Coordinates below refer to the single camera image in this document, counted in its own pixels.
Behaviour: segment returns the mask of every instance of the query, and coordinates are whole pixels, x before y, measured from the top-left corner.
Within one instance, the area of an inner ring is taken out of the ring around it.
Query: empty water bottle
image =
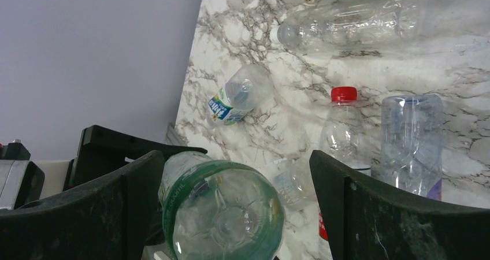
[[[413,40],[419,19],[418,0],[342,0],[293,13],[270,39],[301,53],[385,49]]]
[[[259,65],[244,65],[207,103],[211,128],[232,125],[272,93],[269,72]]]
[[[387,97],[381,124],[382,181],[441,200],[442,100],[432,94]]]
[[[179,153],[165,163],[159,198],[176,259],[271,260],[281,243],[277,191],[249,166]]]
[[[318,209],[319,218],[318,221],[318,233],[320,235],[318,242],[318,252],[320,255],[320,260],[333,260],[332,252],[330,250],[330,244],[328,243],[328,235],[326,234],[325,224],[323,222],[323,216],[321,211]]]
[[[336,87],[332,89],[331,97],[328,116],[320,134],[320,150],[370,176],[365,127],[356,107],[357,89]]]

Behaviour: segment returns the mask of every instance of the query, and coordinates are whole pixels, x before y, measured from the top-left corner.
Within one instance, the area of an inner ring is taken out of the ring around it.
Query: bottle label
[[[163,205],[167,197],[168,191],[175,181],[183,174],[196,171],[197,165],[212,161],[209,156],[197,151],[185,151],[171,156],[165,163],[164,172],[162,175],[162,183],[158,189],[158,198]]]
[[[248,113],[248,110],[237,110],[227,105],[228,97],[223,88],[207,103],[211,110],[211,119],[218,125],[233,125]]]
[[[427,198],[442,200],[443,180],[439,180],[427,193]]]
[[[281,199],[284,200],[285,204],[293,205],[304,198],[295,192],[298,191],[298,189],[295,189],[293,181],[286,175],[286,173],[283,173],[276,176],[273,179],[273,184],[277,192],[281,195]]]
[[[321,237],[322,239],[324,239],[324,240],[328,241],[328,236],[327,236],[327,234],[326,234],[326,229],[325,229],[325,225],[324,225],[324,223],[323,223],[323,217],[322,217],[322,215],[321,215],[321,211],[320,211],[320,210],[318,210],[318,213],[319,213],[319,217],[320,217],[320,226],[319,226],[319,227],[320,227],[320,228],[319,228],[319,230],[320,230],[320,237]]]

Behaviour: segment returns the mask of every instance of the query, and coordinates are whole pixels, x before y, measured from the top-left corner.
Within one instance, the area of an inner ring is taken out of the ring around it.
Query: gray wall
[[[99,124],[163,141],[201,0],[0,0],[0,143],[76,154]]]

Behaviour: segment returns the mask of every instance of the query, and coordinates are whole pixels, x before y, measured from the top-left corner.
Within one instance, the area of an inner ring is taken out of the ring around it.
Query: marble surface
[[[349,85],[359,90],[376,174],[382,99],[431,92],[444,101],[443,199],[490,208],[490,34],[428,39],[418,55],[397,57],[378,51],[312,57],[271,44],[270,28],[304,7],[302,0],[202,0],[176,122],[188,145],[272,177],[316,148],[330,90]],[[270,70],[273,95],[242,122],[206,129],[207,100],[248,63]],[[318,259],[316,205],[288,213],[285,227],[281,260]]]

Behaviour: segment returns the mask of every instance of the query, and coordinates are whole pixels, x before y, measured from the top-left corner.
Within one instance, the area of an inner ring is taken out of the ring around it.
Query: blue bottle label
[[[223,88],[220,88],[218,93],[212,97],[207,105],[211,110],[211,119],[218,125],[232,125],[241,120],[248,111],[238,110],[232,106],[228,106],[226,102],[228,97]]]

